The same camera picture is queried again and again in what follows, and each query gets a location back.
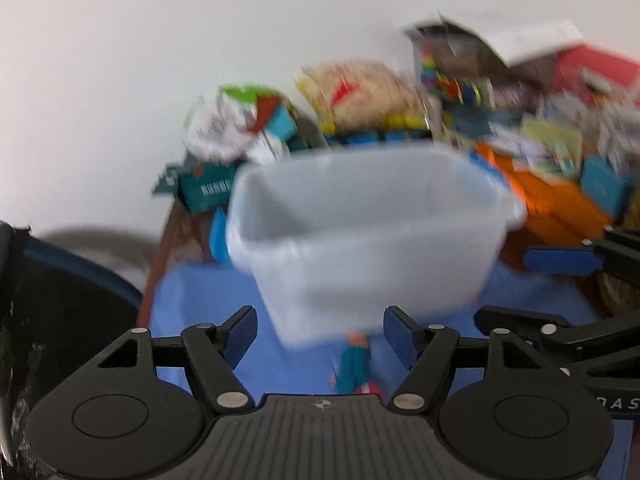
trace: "blue gripper pad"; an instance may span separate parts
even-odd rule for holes
[[[394,312],[392,307],[387,307],[385,310],[382,328],[386,342],[396,353],[402,366],[410,370],[421,354],[415,347],[414,330]]]
[[[229,368],[235,370],[258,335],[258,315],[252,306],[244,306],[220,328],[227,330],[225,347],[220,355]]]
[[[523,263],[531,272],[545,274],[589,276],[602,270],[602,260],[587,248],[530,249]]]

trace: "black gripper base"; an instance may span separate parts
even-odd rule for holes
[[[267,396],[227,415],[162,480],[461,480],[463,465],[421,416],[397,415],[373,395]]]

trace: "white wall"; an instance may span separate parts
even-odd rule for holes
[[[640,0],[0,0],[0,218],[161,231],[150,188],[194,97],[222,82],[294,93],[306,62],[411,66],[398,28],[438,6],[568,17],[640,59]]]

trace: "clear plastic container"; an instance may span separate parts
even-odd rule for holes
[[[244,170],[226,242],[280,340],[298,346],[475,301],[524,204],[465,156],[414,142]]]

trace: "teal box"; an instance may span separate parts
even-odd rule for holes
[[[178,198],[194,214],[210,211],[229,202],[235,176],[235,166],[201,164],[194,171],[178,177]]]
[[[632,178],[616,174],[605,160],[591,155],[580,178],[582,193],[612,219],[620,218],[635,187]]]

